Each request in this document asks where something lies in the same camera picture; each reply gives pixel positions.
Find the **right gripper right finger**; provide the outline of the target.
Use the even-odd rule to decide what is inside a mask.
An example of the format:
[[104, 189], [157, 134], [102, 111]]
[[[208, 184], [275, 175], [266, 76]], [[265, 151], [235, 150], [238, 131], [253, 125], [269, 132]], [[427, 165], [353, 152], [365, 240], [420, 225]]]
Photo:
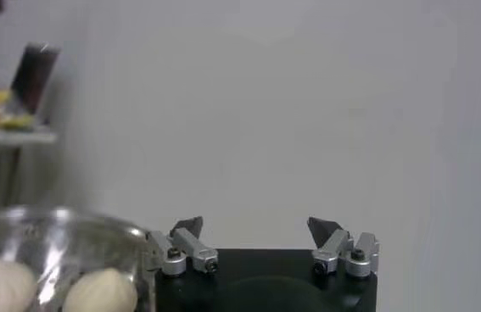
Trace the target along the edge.
[[335, 221], [309, 217], [307, 226], [316, 244], [311, 251], [313, 271], [327, 276], [337, 271], [342, 263], [347, 275], [367, 278], [378, 273], [379, 241], [369, 232], [362, 232], [358, 240]]

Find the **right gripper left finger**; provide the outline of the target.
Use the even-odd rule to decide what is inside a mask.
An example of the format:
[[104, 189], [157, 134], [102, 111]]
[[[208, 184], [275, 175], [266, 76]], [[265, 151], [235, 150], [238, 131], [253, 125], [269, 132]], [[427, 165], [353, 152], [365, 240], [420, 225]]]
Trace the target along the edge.
[[148, 251], [145, 255], [147, 270], [160, 270], [165, 276], [180, 276], [191, 261], [195, 271], [214, 274], [219, 268], [219, 254], [215, 248], [203, 244], [199, 238], [204, 225], [202, 216], [179, 220], [165, 234], [148, 231]]

